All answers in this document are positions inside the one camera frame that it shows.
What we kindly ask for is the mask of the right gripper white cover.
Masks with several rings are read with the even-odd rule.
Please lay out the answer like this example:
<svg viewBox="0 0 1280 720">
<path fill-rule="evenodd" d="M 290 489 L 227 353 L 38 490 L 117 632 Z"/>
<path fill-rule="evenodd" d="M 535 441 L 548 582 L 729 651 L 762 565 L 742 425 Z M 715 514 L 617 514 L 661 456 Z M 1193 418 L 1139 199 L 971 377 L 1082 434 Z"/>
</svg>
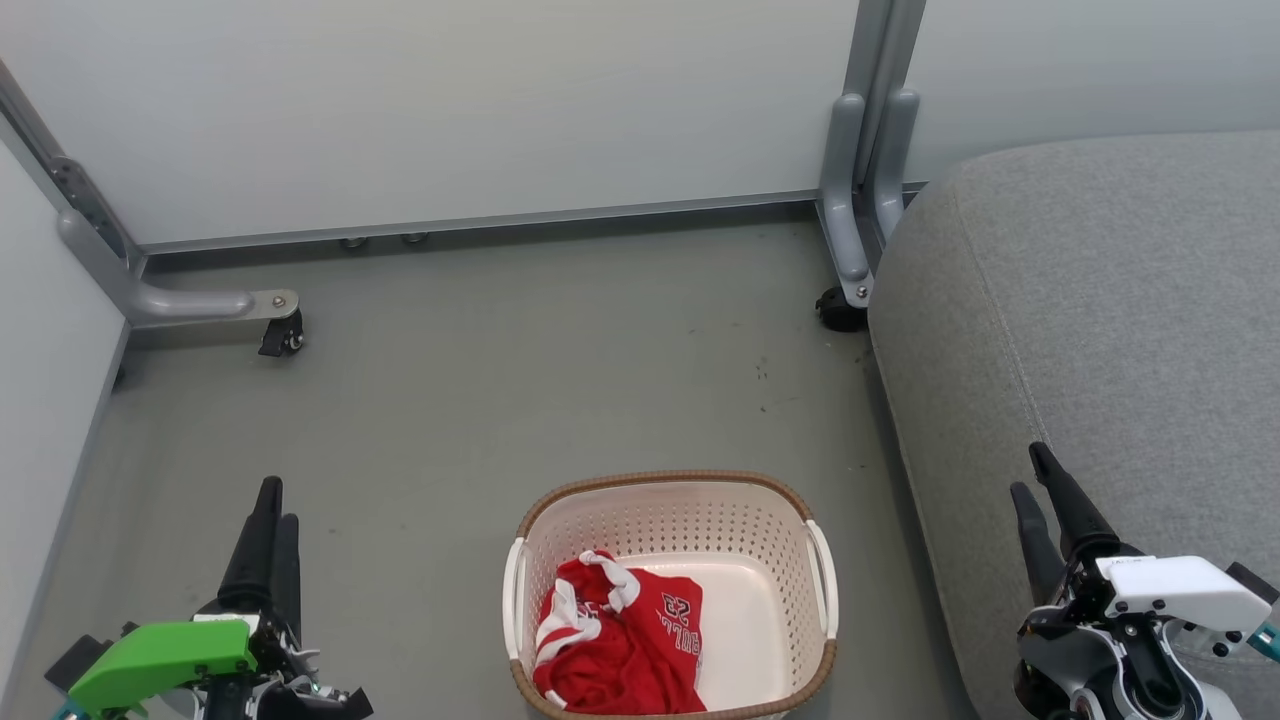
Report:
<svg viewBox="0 0 1280 720">
<path fill-rule="evenodd" d="M 1074 564 L 1053 546 L 1030 488 L 1011 483 L 1034 602 L 1018 632 L 1012 691 L 1023 708 L 1034 719 L 1238 719 L 1234 701 L 1198 679 L 1175 643 L 1276 661 L 1268 618 L 1277 589 L 1239 562 L 1114 556 L 1123 542 L 1050 446 L 1037 441 L 1028 452 Z"/>
</svg>

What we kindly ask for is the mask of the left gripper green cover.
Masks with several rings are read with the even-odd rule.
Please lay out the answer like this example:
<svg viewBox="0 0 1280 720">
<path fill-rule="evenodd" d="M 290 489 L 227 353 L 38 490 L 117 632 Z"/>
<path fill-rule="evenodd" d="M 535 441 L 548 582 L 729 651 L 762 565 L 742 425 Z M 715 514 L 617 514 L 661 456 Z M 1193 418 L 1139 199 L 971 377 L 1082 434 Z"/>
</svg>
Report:
<svg viewBox="0 0 1280 720">
<path fill-rule="evenodd" d="M 82 635 L 50 669 L 54 717 L 146 719 L 146 701 L 173 694 L 192 719 L 370 719 L 365 691 L 324 685 L 300 646 L 300 519 L 282 516 L 283 495 L 282 478 L 262 479 L 218 588 L 229 611 Z"/>
</svg>

